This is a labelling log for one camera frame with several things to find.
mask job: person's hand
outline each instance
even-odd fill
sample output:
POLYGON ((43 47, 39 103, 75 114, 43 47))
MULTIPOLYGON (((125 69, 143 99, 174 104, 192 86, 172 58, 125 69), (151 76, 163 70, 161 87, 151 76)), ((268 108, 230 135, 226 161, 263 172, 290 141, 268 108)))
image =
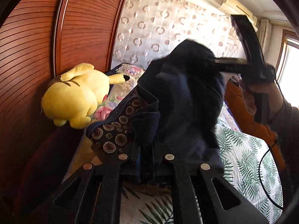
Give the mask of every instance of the person's hand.
POLYGON ((269 119, 270 121, 273 120, 274 116, 283 105, 283 97, 275 83, 252 84, 246 87, 244 83, 240 81, 240 87, 242 89, 246 109, 251 115, 255 115, 255 112, 257 111, 253 93, 268 94, 269 119))

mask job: person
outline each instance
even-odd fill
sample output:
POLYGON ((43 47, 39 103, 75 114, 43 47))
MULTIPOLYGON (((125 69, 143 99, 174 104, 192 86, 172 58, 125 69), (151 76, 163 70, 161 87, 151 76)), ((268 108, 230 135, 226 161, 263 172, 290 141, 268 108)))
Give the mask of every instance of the person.
POLYGON ((291 192, 299 187, 299 110, 288 103, 275 83, 253 84, 246 87, 240 82, 243 99, 247 111, 254 115, 257 108, 253 93, 265 93, 269 100, 268 126, 276 132, 288 177, 291 182, 291 192))

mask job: orange fabric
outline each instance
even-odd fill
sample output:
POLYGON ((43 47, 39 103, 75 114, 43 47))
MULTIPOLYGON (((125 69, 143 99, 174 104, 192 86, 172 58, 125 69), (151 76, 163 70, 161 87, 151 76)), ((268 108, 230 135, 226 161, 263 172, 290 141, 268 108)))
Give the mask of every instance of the orange fabric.
MULTIPOLYGON (((273 146, 276 142, 276 133, 268 126, 255 122, 254 117, 246 110, 239 87, 228 81, 224 99, 242 132, 263 139, 269 147, 273 146)), ((284 170, 286 166, 277 144, 272 147, 272 154, 278 170, 284 170)))

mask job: window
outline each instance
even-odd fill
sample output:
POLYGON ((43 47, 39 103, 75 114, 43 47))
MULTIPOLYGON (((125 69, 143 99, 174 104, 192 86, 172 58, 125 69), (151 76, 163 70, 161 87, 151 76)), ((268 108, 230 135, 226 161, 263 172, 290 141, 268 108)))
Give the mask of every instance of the window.
POLYGON ((299 107, 299 38, 294 32, 283 30, 276 71, 285 99, 292 106, 299 107))

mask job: plush toy ear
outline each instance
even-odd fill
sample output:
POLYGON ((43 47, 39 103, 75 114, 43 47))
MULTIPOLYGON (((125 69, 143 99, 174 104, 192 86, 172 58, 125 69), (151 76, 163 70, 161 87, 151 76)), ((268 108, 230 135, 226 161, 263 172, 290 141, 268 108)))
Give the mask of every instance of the plush toy ear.
POLYGON ((81 63, 79 65, 76 65, 73 69, 69 70, 66 73, 63 73, 60 76, 60 80, 65 82, 69 81, 74 77, 81 76, 91 70, 93 70, 95 67, 92 64, 88 63, 81 63))
POLYGON ((109 84, 123 83, 130 79, 129 76, 123 75, 123 74, 114 74, 114 75, 108 76, 108 78, 109 78, 109 84))

